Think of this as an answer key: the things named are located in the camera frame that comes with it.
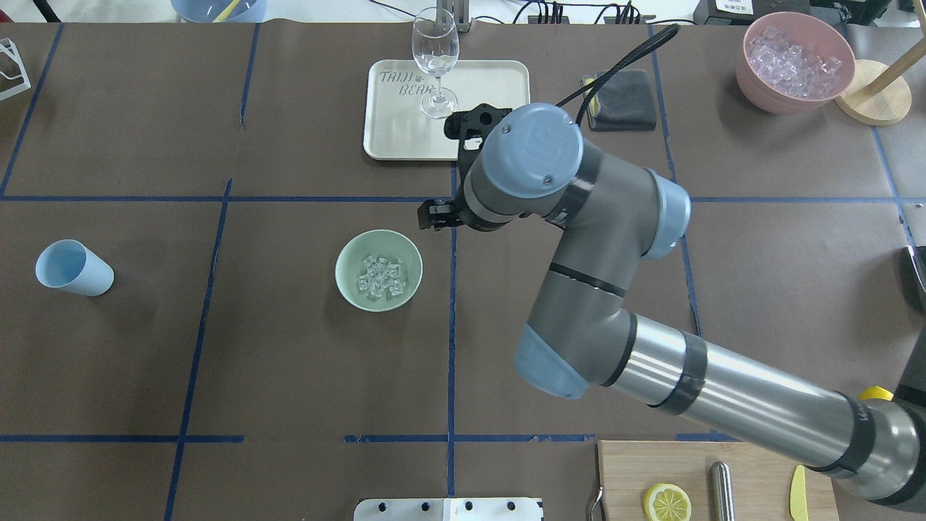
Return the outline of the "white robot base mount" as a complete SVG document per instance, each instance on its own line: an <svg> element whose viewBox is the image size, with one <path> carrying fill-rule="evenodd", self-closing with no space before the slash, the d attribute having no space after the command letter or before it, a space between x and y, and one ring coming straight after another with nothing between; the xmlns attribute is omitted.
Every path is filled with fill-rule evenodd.
<svg viewBox="0 0 926 521"><path fill-rule="evenodd" d="M543 502L530 497L368 499L354 520L543 520Z"/></svg>

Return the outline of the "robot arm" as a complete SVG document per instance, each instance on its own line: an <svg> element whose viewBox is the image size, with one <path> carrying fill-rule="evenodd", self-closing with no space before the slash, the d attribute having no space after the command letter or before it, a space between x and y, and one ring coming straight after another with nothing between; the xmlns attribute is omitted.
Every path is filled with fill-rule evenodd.
<svg viewBox="0 0 926 521"><path fill-rule="evenodd" d="M855 397L895 386L924 321L900 264L922 210L904 202L869 129L836 108L774 116L735 98L669 102L652 132L590 132L609 154L676 178L692 195L684 240L643 258L622 308ZM490 233L415 231L420 247L450 242L452 370L444 442L446 494L542 496L556 519L578 519L592 491L591 444L707 434L618 384L602 388L627 341L595 329L593 306L559 303L570 339L611 355L582 398L549 395L512 358L561 229L542 216Z"/></svg>

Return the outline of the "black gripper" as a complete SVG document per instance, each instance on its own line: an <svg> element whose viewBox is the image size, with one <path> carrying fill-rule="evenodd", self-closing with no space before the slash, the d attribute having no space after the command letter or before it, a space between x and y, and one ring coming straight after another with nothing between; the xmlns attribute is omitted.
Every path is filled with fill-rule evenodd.
<svg viewBox="0 0 926 521"><path fill-rule="evenodd" d="M439 231L444 228L467 226L467 206L463 197L428 199L417 208L420 230Z"/></svg>

